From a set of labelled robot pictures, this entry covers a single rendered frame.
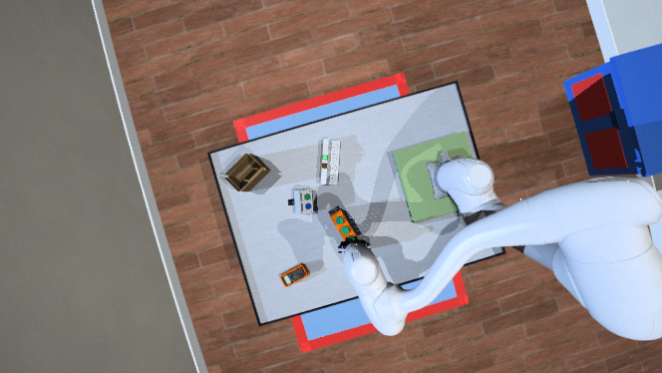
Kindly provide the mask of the brown cardboard box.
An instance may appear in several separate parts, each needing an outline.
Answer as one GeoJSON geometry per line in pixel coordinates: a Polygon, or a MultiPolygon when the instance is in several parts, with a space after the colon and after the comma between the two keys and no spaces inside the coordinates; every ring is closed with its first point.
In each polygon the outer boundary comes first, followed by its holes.
{"type": "Polygon", "coordinates": [[[237,191],[251,191],[270,169],[253,154],[244,154],[226,173],[225,178],[237,191]]]}

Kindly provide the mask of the orange multimeter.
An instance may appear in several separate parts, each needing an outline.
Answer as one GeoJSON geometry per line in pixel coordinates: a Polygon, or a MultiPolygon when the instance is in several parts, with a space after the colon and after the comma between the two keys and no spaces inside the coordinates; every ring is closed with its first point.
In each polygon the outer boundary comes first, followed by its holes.
{"type": "Polygon", "coordinates": [[[280,276],[285,287],[288,287],[295,282],[308,276],[308,271],[303,263],[291,268],[280,276]]]}

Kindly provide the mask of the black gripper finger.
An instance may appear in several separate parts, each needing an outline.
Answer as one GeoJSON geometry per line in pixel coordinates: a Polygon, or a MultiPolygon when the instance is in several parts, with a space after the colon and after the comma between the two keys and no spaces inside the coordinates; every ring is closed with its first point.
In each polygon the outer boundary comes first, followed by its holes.
{"type": "Polygon", "coordinates": [[[365,244],[371,250],[371,243],[366,242],[364,239],[359,240],[357,238],[357,236],[355,236],[355,240],[362,242],[363,244],[365,244]]]}
{"type": "Polygon", "coordinates": [[[348,238],[346,237],[345,241],[341,241],[340,245],[338,246],[338,253],[341,253],[345,251],[344,246],[347,246],[349,243],[348,238]]]}

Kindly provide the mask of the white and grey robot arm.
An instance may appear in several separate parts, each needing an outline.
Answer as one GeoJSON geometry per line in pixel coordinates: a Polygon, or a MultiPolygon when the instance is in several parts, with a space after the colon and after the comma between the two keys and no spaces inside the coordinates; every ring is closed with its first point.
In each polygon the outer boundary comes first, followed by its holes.
{"type": "Polygon", "coordinates": [[[408,313],[430,304],[476,253],[512,246],[552,270],[612,333],[634,340],[662,337],[662,254],[647,226],[660,220],[662,198],[646,180],[584,180],[507,206],[494,192],[488,164],[451,159],[447,151],[441,159],[427,164],[434,198],[450,195],[467,226],[450,239],[417,287],[388,282],[362,242],[345,249],[345,272],[381,333],[401,332],[408,313]]]}

